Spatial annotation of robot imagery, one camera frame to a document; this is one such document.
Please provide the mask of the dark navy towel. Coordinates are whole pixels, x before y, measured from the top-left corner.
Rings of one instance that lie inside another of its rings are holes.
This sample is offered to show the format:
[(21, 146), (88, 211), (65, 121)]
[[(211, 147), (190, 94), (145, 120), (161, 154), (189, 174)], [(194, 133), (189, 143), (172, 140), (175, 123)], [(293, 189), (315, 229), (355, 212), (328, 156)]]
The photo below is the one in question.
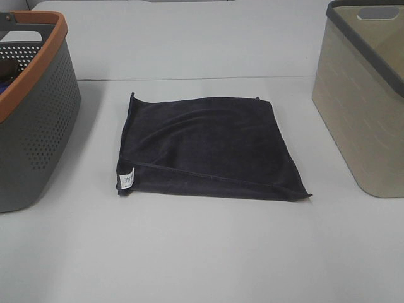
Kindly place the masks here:
[(131, 96), (116, 174), (120, 196), (309, 197), (272, 104), (260, 98), (151, 103)]

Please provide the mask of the brown towel in basket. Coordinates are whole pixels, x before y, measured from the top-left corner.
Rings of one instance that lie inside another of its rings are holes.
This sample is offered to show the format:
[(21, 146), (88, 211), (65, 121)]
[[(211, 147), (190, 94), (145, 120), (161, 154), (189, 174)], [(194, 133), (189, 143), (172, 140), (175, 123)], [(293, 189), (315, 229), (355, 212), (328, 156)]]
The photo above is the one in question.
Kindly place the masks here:
[(16, 78), (20, 73), (20, 63), (18, 61), (7, 59), (0, 62), (0, 79), (9, 81)]

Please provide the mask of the grey perforated basket orange rim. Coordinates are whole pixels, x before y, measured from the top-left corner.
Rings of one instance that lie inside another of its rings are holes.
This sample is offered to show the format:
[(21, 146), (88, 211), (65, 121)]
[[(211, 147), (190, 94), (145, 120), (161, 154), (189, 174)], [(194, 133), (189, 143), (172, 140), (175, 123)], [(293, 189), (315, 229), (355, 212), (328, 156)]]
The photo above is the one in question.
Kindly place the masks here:
[(38, 41), (1, 42), (1, 60), (20, 63), (19, 75), (1, 81), (1, 211), (38, 201), (69, 141), (81, 95), (63, 14), (1, 13), (1, 30), (37, 32)]

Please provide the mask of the beige basket grey rim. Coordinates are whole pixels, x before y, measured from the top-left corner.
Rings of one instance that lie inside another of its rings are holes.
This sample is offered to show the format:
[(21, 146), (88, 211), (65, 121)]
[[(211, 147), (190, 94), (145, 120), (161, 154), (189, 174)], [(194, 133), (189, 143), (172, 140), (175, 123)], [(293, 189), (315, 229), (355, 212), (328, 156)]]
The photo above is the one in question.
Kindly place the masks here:
[(402, 197), (402, 1), (329, 3), (312, 100), (359, 187)]

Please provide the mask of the blue cloth in basket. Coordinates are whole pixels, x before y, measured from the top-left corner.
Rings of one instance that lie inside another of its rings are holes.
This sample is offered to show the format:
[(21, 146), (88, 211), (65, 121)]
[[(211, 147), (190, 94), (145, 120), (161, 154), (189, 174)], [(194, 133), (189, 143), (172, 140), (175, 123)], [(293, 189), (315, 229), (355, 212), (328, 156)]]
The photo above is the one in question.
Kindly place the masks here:
[(0, 84), (0, 94), (2, 94), (8, 87), (9, 87), (8, 84), (6, 84), (6, 83), (1, 83), (1, 84)]

